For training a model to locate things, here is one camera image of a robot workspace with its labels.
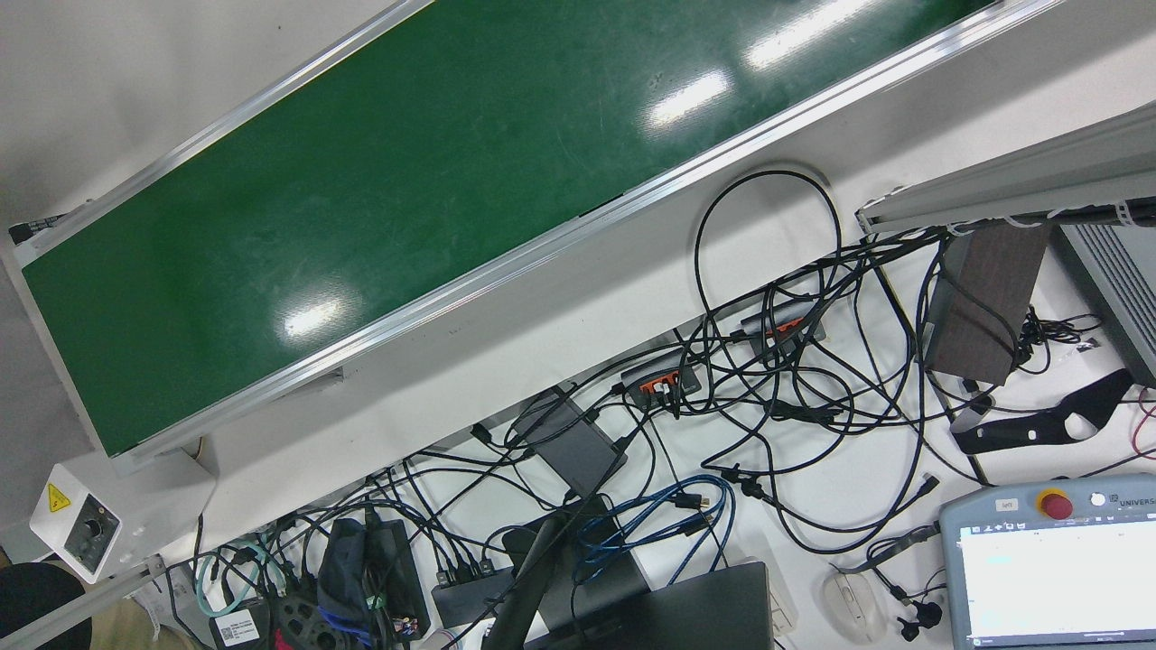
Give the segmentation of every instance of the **white table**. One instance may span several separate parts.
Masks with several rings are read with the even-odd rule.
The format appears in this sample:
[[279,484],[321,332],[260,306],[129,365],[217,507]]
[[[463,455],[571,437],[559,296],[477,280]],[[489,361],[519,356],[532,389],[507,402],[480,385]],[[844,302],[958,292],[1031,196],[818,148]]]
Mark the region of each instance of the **white table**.
[[[762,160],[821,170],[853,236],[853,209],[897,185],[1153,101],[1154,54],[1147,2],[1113,3],[1110,13],[1067,3],[776,142]],[[232,539],[692,318],[694,228],[741,171],[722,170],[347,365],[341,385],[282,399],[210,435],[203,464],[218,483],[206,542]],[[784,187],[743,192],[716,216],[704,253],[713,300],[830,251],[817,200],[778,194]],[[166,556],[188,548],[184,540]]]

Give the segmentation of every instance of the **red emergency stop button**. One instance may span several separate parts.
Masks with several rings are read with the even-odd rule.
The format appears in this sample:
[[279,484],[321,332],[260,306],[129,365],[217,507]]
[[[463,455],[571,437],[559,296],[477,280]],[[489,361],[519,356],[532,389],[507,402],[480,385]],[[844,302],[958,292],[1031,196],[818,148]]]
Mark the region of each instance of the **red emergency stop button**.
[[1053,519],[1067,519],[1072,516],[1072,501],[1059,492],[1043,495],[1039,500],[1039,509],[1044,515]]

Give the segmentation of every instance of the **warning sticker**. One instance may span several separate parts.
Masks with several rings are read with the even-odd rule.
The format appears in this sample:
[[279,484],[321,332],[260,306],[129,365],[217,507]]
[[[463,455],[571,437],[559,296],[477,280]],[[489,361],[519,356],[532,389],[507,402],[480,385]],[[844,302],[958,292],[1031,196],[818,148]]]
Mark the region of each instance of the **warning sticker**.
[[261,633],[253,625],[253,615],[249,613],[249,610],[217,616],[213,619],[213,622],[217,625],[217,631],[221,633],[221,641],[227,647],[237,645],[246,641],[255,641],[261,637]]
[[64,510],[72,505],[72,501],[65,496],[65,493],[60,492],[60,488],[49,483],[49,512],[55,512],[58,510]]

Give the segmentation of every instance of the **white mouse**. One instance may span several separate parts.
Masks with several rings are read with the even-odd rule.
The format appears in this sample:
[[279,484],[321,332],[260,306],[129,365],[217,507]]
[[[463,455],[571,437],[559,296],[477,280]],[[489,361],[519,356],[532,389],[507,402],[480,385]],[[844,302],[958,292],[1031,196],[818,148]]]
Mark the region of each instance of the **white mouse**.
[[887,622],[867,578],[832,574],[823,581],[823,600],[835,629],[847,641],[866,645],[887,633]]

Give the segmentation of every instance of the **cable tie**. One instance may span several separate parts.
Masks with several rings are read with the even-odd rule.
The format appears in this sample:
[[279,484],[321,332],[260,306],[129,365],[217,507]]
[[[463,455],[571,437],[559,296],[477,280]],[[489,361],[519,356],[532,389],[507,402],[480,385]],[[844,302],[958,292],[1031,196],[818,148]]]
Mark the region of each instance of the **cable tie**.
[[1043,226],[1043,223],[1038,223],[1038,222],[1037,223],[1023,223],[1021,221],[1016,221],[1016,220],[1011,219],[1010,216],[1001,216],[1000,219],[1002,219],[1003,221],[1006,221],[1008,223],[1008,226],[1015,226],[1016,228],[1037,228],[1039,226]]
[[1116,208],[1116,219],[1119,219],[1121,224],[1136,226],[1135,220],[1132,219],[1132,209],[1128,208],[1128,201],[1116,201],[1112,206]]

